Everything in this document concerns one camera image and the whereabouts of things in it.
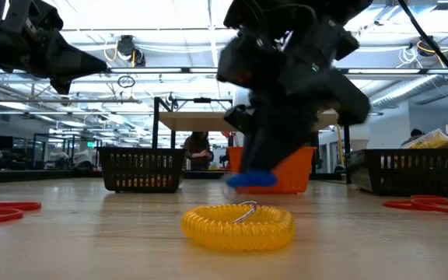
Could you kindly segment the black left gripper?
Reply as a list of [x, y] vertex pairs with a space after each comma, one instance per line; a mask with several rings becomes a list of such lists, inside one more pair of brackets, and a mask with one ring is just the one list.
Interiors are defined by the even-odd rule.
[[105, 61], [70, 45], [58, 32], [63, 21], [44, 0], [0, 0], [0, 68], [34, 71], [32, 57], [58, 94], [69, 94], [71, 79], [103, 72]]

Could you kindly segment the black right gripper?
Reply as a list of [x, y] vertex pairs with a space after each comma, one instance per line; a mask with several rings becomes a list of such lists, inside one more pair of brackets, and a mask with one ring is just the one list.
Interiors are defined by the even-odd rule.
[[[243, 24], [237, 29], [222, 50], [216, 78], [249, 89], [255, 107], [267, 104], [305, 111], [279, 114], [278, 163], [314, 142], [317, 113], [323, 107], [334, 110], [342, 125], [366, 121], [369, 98], [332, 65], [358, 50], [359, 42], [332, 18], [323, 16], [278, 33]], [[242, 173], [273, 170], [277, 163], [271, 152], [277, 134], [273, 115], [253, 113], [245, 134]]]

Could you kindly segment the blue coil wristband keyring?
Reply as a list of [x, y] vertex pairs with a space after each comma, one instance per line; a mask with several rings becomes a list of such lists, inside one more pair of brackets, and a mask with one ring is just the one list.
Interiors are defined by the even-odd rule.
[[226, 179], [226, 184], [231, 188], [273, 187], [277, 183], [278, 179], [273, 173], [260, 170], [233, 174]]

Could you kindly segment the yellow coil wristband keyring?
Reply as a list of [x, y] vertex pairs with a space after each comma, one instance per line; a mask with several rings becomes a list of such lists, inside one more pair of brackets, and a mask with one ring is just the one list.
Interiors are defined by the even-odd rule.
[[296, 234], [291, 212], [256, 201], [192, 208], [182, 215], [180, 227], [193, 242], [226, 251], [280, 249]]

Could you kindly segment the yellow snack pack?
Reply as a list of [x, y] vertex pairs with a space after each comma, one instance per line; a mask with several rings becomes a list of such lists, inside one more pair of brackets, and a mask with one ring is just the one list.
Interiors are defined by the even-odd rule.
[[402, 149], [448, 149], [448, 135], [440, 128], [414, 136], [401, 145]]

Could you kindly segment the orange slotted plastic basket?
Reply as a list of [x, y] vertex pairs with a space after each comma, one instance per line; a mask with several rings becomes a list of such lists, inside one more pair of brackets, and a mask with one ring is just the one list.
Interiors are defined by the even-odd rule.
[[306, 192], [316, 149], [302, 146], [282, 159], [284, 149], [259, 149], [253, 167], [272, 167], [277, 178], [274, 186], [236, 187], [238, 194], [300, 194]]

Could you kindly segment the person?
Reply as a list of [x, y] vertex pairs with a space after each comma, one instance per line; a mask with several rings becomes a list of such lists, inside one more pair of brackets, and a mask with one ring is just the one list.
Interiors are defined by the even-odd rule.
[[423, 135], [424, 135], [424, 132], [423, 132], [423, 131], [421, 131], [421, 130], [419, 130], [419, 129], [417, 129], [417, 128], [414, 128], [414, 129], [411, 131], [410, 137], [409, 137], [407, 140], [405, 140], [405, 141], [403, 141], [403, 142], [401, 143], [401, 147], [404, 147], [404, 146], [405, 146], [406, 144], [408, 144], [409, 142], [412, 142], [412, 141], [414, 141], [415, 139], [422, 137]]
[[193, 171], [207, 170], [214, 158], [207, 131], [193, 131], [184, 142], [184, 150]]

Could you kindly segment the wooden shelf riser black legs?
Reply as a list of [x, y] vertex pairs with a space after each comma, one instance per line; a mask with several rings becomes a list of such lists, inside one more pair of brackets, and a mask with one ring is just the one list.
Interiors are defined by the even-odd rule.
[[158, 147], [159, 123], [170, 129], [170, 148], [175, 147], [176, 131], [220, 131], [245, 132], [246, 128], [264, 127], [273, 132], [289, 136], [304, 136], [313, 141], [313, 133], [338, 124], [338, 114], [333, 110], [316, 112], [311, 109], [295, 112], [267, 112], [264, 117], [257, 117], [249, 124], [237, 124], [235, 120], [227, 121], [229, 111], [179, 112], [168, 106], [160, 97], [154, 99], [152, 113], [152, 147]]

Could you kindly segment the black slotted plastic basket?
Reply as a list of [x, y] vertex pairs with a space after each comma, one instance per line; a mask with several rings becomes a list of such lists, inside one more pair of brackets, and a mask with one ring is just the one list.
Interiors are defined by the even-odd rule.
[[448, 197], [448, 149], [364, 149], [345, 156], [347, 176], [377, 195]]
[[183, 149], [100, 148], [103, 183], [115, 193], [175, 193], [184, 160]]

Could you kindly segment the black aluminium rig frame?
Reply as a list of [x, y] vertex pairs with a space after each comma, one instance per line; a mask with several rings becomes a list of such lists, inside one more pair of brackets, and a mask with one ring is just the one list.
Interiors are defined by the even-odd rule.
[[[184, 179], [191, 180], [218, 180], [226, 172], [218, 171], [184, 171]], [[101, 171], [77, 171], [77, 170], [10, 170], [0, 171], [0, 183], [56, 180], [80, 177], [101, 178]]]

